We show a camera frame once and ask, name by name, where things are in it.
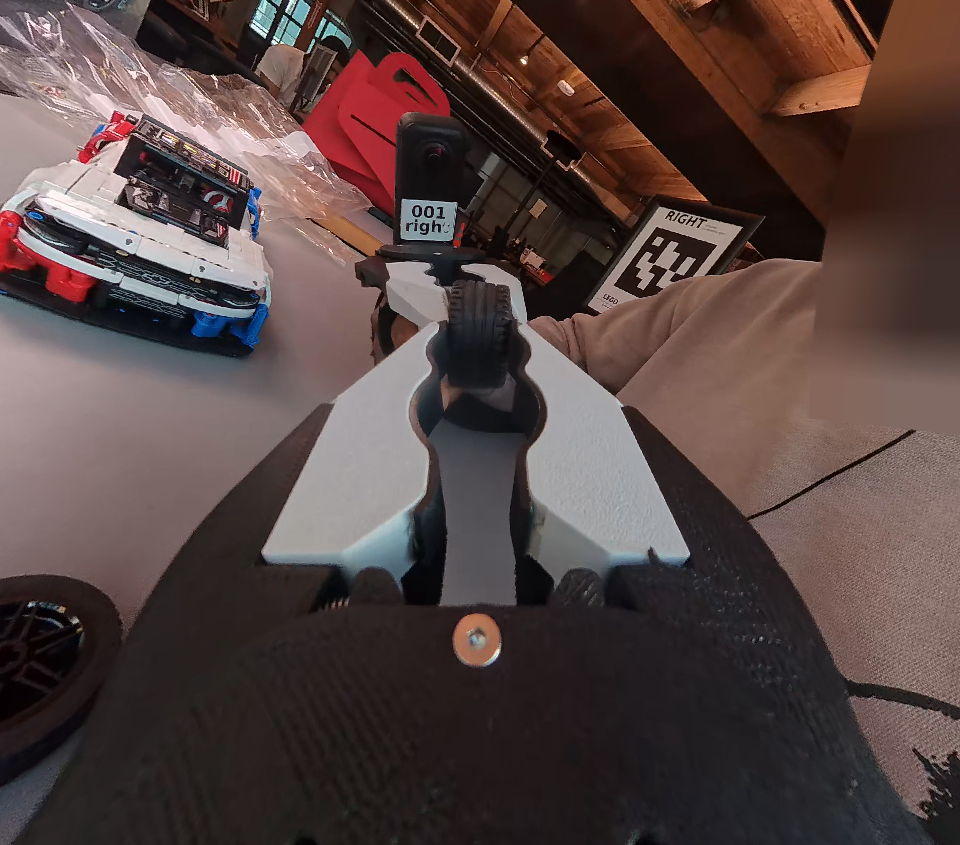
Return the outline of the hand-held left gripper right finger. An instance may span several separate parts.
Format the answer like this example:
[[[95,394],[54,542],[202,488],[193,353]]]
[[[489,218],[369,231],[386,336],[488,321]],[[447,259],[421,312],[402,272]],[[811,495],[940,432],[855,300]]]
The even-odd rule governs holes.
[[[518,559],[556,583],[578,569],[685,565],[689,547],[624,406],[531,324],[515,338],[517,417],[531,424],[514,479]]]

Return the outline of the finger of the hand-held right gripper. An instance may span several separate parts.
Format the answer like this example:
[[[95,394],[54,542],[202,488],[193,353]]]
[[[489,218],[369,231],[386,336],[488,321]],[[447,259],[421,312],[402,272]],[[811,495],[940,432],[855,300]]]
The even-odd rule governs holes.
[[[387,262],[387,304],[417,327],[449,322],[450,297],[428,262]]]
[[[480,279],[489,285],[507,287],[510,291],[510,308],[513,319],[519,324],[529,322],[522,283],[496,263],[471,263],[464,266],[464,274]]]

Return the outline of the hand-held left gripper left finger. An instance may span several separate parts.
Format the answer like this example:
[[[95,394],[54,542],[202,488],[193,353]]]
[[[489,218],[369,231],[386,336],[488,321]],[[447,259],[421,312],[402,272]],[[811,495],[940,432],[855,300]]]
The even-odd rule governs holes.
[[[447,512],[431,434],[447,328],[430,323],[340,395],[266,539],[271,565],[442,573]]]

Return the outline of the black rubber toy tyre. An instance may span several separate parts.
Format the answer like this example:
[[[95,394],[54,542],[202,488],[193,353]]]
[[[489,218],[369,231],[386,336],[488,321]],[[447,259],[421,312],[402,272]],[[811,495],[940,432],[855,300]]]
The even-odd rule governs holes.
[[[33,711],[1,723],[1,785],[38,765],[84,724],[114,666],[123,626],[114,602],[83,581],[52,574],[3,578],[1,603],[36,599],[64,605],[78,617],[84,641],[78,662],[61,690]]]
[[[449,383],[465,391],[503,387],[515,316],[507,285],[476,279],[457,280],[448,300]]]

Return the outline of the toy brick race car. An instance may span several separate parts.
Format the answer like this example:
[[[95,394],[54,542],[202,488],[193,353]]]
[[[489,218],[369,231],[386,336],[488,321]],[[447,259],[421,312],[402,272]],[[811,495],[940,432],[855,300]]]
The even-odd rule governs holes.
[[[272,304],[261,190],[241,165],[115,110],[2,205],[2,295],[177,348],[246,359]]]

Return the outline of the black toy wheel rim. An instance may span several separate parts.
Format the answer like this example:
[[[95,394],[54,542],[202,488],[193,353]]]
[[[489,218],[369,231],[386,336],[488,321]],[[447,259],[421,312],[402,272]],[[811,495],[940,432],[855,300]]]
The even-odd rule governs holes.
[[[84,624],[65,605],[2,601],[2,725],[32,712],[62,689],[79,661],[84,639]]]

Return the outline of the person's right forearm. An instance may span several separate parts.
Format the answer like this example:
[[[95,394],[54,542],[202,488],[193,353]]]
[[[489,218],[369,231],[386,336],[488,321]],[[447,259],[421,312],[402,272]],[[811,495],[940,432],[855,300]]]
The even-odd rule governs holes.
[[[531,329],[612,394],[661,357],[700,371],[727,353],[772,351],[775,335],[815,309],[822,262],[770,259],[691,277],[596,316],[542,316]]]

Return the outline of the person's right hand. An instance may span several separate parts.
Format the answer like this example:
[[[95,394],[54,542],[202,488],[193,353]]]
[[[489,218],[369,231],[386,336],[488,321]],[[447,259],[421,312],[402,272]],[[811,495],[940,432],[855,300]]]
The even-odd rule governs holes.
[[[430,382],[421,401],[446,424],[470,432],[522,433],[525,425],[517,411],[518,383],[507,375],[499,388],[465,389],[450,384],[447,376]]]

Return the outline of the red large board shape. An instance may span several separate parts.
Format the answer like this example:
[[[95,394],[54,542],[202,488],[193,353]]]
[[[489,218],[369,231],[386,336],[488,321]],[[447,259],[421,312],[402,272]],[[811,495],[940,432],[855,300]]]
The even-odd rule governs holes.
[[[408,113],[448,117],[449,97],[410,55],[391,53],[374,65],[357,52],[318,99],[303,130],[338,177],[393,216],[398,129]]]

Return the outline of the black tripod light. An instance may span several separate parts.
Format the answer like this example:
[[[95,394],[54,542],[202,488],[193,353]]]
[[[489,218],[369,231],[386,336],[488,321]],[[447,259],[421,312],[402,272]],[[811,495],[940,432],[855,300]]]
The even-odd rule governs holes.
[[[571,168],[580,164],[583,157],[583,151],[579,146],[563,132],[556,129],[546,131],[541,143],[541,151],[546,155],[547,162],[521,202],[520,210],[522,213],[528,212],[528,207],[535,203],[534,200],[537,198],[541,187],[551,174],[555,172],[568,174]]]

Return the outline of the printed marker sign board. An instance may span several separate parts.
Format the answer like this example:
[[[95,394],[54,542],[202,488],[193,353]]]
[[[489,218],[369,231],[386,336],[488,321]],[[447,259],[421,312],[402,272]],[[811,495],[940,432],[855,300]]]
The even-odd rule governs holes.
[[[582,309],[600,314],[667,287],[726,273],[762,227],[760,214],[655,196]]]

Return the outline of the person in beige hoodie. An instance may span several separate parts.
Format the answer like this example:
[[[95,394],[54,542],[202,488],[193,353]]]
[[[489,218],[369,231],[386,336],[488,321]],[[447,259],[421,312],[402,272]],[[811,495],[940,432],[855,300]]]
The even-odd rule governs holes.
[[[905,431],[815,419],[804,370],[619,393],[747,518]],[[958,438],[919,432],[751,524],[791,577],[894,789],[958,843]]]

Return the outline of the clear plastic bag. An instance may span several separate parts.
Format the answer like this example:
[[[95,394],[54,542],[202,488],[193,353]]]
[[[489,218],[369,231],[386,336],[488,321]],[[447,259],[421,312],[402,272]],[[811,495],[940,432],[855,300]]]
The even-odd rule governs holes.
[[[91,131],[112,113],[147,115],[242,167],[261,191],[261,227],[291,224],[340,265],[361,254],[322,223],[371,206],[280,102],[242,76],[156,59],[89,11],[2,14],[2,85]]]

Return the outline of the black wired earphone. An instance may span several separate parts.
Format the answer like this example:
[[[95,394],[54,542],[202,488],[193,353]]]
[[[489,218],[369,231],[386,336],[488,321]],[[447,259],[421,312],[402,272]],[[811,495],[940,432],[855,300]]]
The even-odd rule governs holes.
[[[786,498],[780,500],[777,503],[774,503],[774,505],[771,505],[761,511],[755,512],[752,515],[748,515],[747,521],[752,523],[752,522],[755,522],[756,520],[765,518],[771,514],[774,514],[776,512],[779,512],[785,509],[787,506],[798,502],[798,500],[817,491],[821,487],[833,482],[836,479],[840,479],[846,476],[847,473],[862,467],[863,465],[873,461],[875,458],[881,455],[884,455],[885,453],[891,450],[894,450],[899,445],[906,443],[906,441],[908,441],[911,437],[913,437],[916,434],[917,434],[917,429],[909,429],[907,431],[904,431],[894,439],[886,443],[883,443],[881,446],[875,448],[874,450],[869,451],[868,453],[852,460],[851,462],[847,463],[845,466],[839,467],[834,471],[820,477],[819,479],[803,487],[799,491],[795,491],[793,494],[787,496]]]

